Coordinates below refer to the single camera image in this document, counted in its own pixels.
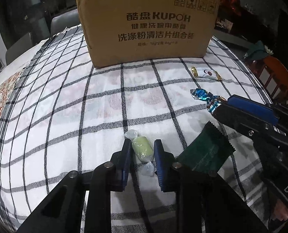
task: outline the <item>checkered tablecloth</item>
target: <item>checkered tablecloth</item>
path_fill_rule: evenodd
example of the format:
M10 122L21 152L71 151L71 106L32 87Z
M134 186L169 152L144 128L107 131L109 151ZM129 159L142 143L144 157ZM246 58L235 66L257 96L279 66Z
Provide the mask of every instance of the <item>checkered tablecloth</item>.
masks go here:
M194 78L192 66L222 81ZM17 229L71 170L87 172L121 150L124 133L161 139L179 155L210 120L236 151L219 174L266 223L266 187L252 141L218 123L190 89L260 103L270 99L253 74L216 38L204 58L171 58L93 67L81 27L49 40L26 67L0 119L0 220ZM175 194L139 174L135 159L126 190L111 194L113 232L173 232ZM82 217L85 221L86 203Z

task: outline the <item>brown cardboard box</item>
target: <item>brown cardboard box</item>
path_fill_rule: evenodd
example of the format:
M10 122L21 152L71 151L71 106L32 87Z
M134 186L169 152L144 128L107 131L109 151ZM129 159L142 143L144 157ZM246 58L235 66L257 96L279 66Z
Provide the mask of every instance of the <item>brown cardboard box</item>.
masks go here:
M220 0L76 0L95 67L203 57Z

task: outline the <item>black chair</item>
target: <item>black chair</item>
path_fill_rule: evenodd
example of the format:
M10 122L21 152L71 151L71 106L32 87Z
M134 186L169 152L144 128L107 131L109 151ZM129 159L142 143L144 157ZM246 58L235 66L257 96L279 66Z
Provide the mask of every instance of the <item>black chair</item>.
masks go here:
M33 47L31 33L28 32L6 51L6 65Z
M64 12L51 21L51 36L61 32L66 27L70 28L80 24L77 8Z

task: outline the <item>chair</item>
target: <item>chair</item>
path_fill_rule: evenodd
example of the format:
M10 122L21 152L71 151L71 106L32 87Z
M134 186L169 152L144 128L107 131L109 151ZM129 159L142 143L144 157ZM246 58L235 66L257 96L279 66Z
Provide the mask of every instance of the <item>chair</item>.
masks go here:
M51 21L51 36L61 32L66 27L70 28L80 24L77 8L64 12Z
M6 65L33 47L31 33L28 32L6 51Z
M288 70L278 59L272 56L268 56L263 59L263 62L258 63L262 65L258 71L253 71L255 76L261 81L261 83L264 85L264 88L267 89L267 91L270 93L270 96L274 102L276 101L288 106ZM264 69L269 73L269 77L265 83L263 83L260 78L262 77ZM274 86L274 89L269 90L269 85Z

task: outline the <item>shiny blue foil wrapper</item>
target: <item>shiny blue foil wrapper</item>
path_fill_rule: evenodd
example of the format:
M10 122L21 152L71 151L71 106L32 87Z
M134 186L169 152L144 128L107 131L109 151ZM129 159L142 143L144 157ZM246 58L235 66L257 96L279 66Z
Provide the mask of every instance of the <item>shiny blue foil wrapper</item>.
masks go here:
M213 95L211 92L207 92L204 89L191 89L190 93L195 100L201 100L207 102L207 110L212 114L215 109L226 101L219 95Z

